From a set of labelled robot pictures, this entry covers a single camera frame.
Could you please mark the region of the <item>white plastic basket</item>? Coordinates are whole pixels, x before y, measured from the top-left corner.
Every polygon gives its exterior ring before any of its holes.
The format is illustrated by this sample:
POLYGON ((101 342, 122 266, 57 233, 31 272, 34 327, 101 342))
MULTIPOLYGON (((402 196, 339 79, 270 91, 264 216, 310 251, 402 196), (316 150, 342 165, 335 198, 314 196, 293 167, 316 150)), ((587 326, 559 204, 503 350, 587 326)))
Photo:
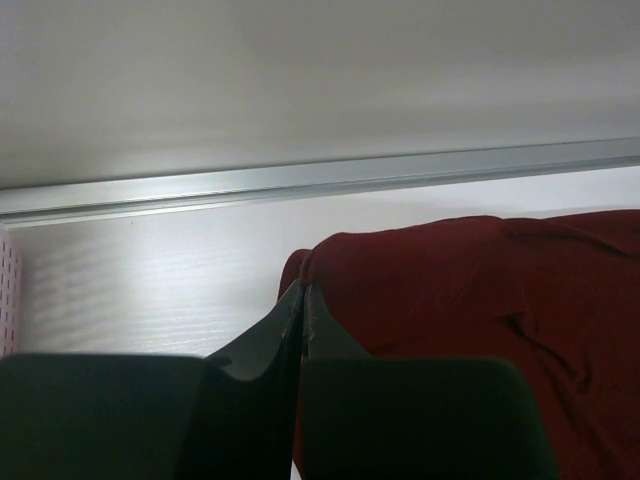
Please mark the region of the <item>white plastic basket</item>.
POLYGON ((0 355, 4 358, 18 350, 22 284, 22 258, 4 225, 0 254, 0 355))

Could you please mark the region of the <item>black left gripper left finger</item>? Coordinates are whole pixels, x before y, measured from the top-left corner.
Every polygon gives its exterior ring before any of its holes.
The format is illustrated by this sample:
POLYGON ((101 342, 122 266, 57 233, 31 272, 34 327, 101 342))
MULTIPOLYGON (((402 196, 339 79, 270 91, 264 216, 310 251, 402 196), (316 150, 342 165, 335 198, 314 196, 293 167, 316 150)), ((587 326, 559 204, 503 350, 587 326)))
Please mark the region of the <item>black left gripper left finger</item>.
POLYGON ((269 313, 205 361, 238 381, 254 381, 284 359, 299 362, 304 289, 294 281, 269 313))

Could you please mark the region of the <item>dark red t-shirt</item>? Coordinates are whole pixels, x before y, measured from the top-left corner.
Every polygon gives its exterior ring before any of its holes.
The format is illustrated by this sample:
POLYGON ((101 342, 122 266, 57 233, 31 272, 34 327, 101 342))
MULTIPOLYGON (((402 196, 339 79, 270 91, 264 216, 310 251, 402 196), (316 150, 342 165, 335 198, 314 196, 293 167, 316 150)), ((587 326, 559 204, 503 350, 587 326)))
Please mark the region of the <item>dark red t-shirt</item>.
POLYGON ((638 477, 637 211, 339 233, 289 257, 294 282, 372 355, 513 363, 563 478, 638 477))

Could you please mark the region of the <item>aluminium rail at table edge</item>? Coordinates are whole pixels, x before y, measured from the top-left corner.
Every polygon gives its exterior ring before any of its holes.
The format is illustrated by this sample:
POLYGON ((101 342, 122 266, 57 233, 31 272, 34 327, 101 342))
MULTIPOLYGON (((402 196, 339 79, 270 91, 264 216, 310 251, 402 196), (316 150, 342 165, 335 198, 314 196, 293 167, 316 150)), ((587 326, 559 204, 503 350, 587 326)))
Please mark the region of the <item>aluminium rail at table edge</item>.
POLYGON ((634 167, 637 138, 348 159, 4 189, 7 224, 634 167))

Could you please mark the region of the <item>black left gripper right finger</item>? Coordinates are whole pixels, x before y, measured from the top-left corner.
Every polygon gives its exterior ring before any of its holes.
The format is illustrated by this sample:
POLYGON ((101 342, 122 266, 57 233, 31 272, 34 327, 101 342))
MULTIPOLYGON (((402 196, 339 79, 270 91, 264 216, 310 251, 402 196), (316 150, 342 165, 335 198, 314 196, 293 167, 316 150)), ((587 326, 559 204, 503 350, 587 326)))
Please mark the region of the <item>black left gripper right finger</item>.
POLYGON ((368 359, 371 355, 333 318, 317 284, 304 298, 306 359, 368 359))

